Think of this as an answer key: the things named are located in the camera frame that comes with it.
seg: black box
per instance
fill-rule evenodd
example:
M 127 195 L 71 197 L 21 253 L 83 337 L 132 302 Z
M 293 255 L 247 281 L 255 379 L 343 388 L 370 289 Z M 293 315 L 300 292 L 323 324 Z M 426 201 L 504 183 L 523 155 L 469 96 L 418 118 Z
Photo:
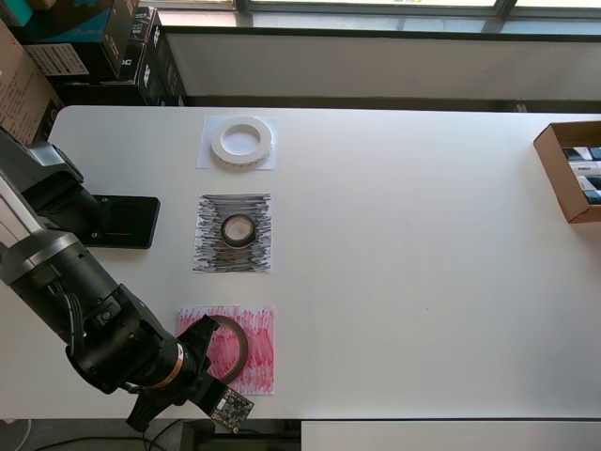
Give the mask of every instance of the black box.
M 177 70 L 176 60 L 171 53 L 169 41 L 162 32 L 159 12 L 155 8 L 139 7 L 136 10 L 130 40 L 146 44 L 167 95 L 174 98 L 185 96 L 186 90 Z
M 117 80 L 54 89 L 67 105 L 162 105 L 166 97 L 147 47 L 138 42 L 130 42 Z
M 57 0 L 12 28 L 53 83 L 115 80 L 139 0 Z

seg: brown cardboard box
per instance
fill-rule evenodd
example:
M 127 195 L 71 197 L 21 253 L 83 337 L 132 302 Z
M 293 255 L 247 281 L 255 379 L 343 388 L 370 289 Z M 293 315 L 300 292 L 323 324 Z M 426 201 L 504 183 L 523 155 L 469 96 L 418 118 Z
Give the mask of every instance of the brown cardboard box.
M 556 122 L 534 140 L 568 223 L 601 221 L 601 205 L 590 205 L 582 193 L 562 148 L 601 146 L 601 121 Z
M 61 106 L 36 63 L 0 22 L 0 125 L 22 144 L 44 140 Z

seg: black cable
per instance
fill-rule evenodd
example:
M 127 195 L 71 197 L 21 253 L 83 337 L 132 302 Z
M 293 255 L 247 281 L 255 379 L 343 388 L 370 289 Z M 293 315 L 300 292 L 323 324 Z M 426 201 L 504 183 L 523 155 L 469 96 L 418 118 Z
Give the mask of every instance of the black cable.
M 72 357 L 81 355 L 84 351 L 84 315 L 79 299 L 73 293 L 66 293 L 59 281 L 54 281 L 49 286 L 50 292 L 56 297 L 61 298 L 67 304 L 69 311 L 70 324 L 70 348 L 69 353 Z
M 40 448 L 36 448 L 32 451 L 43 451 L 45 449 L 56 448 L 57 446 L 64 446 L 66 444 L 78 443 L 78 442 L 93 442 L 93 441 L 99 441 L 99 442 L 102 442 L 102 441 L 105 441 L 105 442 L 138 441 L 138 442 L 144 442 L 145 445 L 146 445 L 146 442 L 150 443 L 150 440 L 143 439 L 142 437 L 80 437 L 79 439 L 71 439 L 71 440 L 65 440 L 64 442 L 56 442 L 56 443 L 46 444 L 46 445 L 41 446 Z M 159 448 L 161 451 L 167 451 L 165 448 L 163 448 L 159 444 L 156 444 L 155 446 L 157 448 Z
M 161 437 L 167 430 L 169 430 L 172 426 L 175 426 L 177 423 L 179 423 L 181 421 L 181 419 L 179 420 L 174 420 L 171 423 L 169 423 L 169 425 L 167 425 L 165 428 L 163 428 L 163 430 L 161 432 L 159 432 L 157 435 L 154 436 L 154 439 L 152 439 L 152 442 L 150 442 L 150 446 L 148 447 L 147 451 L 152 451 L 152 446 L 157 446 L 157 448 L 160 448 L 158 444 L 155 444 L 157 440 L 159 440 L 159 437 Z

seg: cardboard box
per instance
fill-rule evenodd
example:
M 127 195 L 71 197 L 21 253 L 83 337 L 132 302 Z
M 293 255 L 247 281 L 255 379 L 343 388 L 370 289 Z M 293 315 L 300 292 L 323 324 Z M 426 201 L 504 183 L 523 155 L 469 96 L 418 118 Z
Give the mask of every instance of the cardboard box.
M 24 26 L 33 13 L 26 0 L 0 0 L 0 21 L 8 26 Z
M 119 78 L 54 86 L 67 105 L 162 105 L 165 91 L 145 44 L 131 42 Z
M 171 53 L 167 36 L 162 32 L 159 12 L 152 7 L 139 7 L 135 13 L 130 40 L 146 44 L 159 71 L 167 96 L 178 98 L 186 95 L 176 60 Z
M 57 0 L 12 31 L 54 82 L 115 80 L 139 0 Z
M 601 221 L 601 205 L 589 204 L 562 148 L 601 145 L 601 121 L 550 124 L 534 141 L 565 219 L 570 224 Z
M 42 141 L 61 106 L 36 63 L 0 22 L 0 125 L 22 144 Z

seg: paper with red scribbles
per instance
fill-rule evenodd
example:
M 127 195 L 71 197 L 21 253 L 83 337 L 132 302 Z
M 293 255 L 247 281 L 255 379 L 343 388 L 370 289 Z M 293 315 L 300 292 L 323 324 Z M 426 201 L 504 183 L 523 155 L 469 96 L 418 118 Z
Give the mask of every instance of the paper with red scribbles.
M 177 335 L 182 334 L 203 315 L 223 315 L 237 322 L 248 338 L 248 362 L 239 377 L 229 384 L 241 395 L 273 394 L 273 305 L 220 305 L 182 308 L 177 320 Z M 213 333 L 207 356 L 208 373 L 223 376 L 238 358 L 238 339 L 229 329 L 220 327 Z

